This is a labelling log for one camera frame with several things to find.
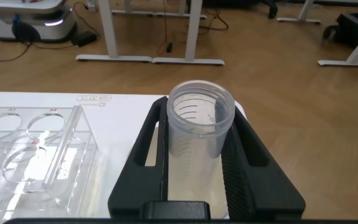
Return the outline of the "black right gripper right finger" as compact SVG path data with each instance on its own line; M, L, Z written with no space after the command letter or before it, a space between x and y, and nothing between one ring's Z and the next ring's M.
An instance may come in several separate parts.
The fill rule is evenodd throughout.
M301 219L304 198L237 108L221 160L231 220Z

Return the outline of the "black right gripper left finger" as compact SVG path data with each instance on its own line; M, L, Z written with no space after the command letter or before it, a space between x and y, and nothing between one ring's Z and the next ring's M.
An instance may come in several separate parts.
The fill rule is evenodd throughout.
M111 218L140 218L143 205L168 199L168 98L153 102L135 140L123 170L108 198ZM157 153L154 166L146 166L146 158L155 130Z

